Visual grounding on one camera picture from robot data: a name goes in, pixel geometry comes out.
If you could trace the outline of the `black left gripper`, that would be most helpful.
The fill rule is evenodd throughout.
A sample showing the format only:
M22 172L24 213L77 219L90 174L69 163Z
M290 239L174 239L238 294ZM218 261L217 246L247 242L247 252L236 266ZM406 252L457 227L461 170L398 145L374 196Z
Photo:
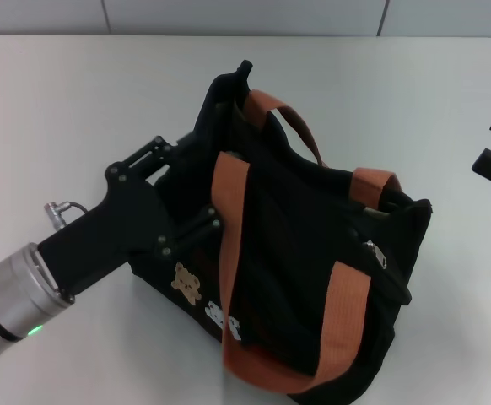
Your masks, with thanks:
M59 290L80 294L135 254L156 248L157 257L178 257L220 231L213 205L172 227L151 185L197 182L197 141L194 132L174 144L156 136L107 168L103 201L38 245Z

